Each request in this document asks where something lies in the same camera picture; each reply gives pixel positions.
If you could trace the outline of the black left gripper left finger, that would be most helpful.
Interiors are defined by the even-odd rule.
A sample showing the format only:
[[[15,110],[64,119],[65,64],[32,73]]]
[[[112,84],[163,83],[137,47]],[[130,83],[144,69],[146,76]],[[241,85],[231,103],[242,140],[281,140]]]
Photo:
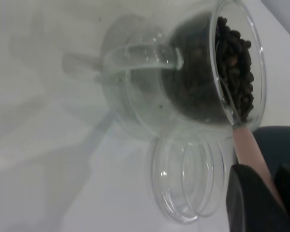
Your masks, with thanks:
[[[290,232],[290,217],[249,166],[231,167],[226,207],[231,232]]]

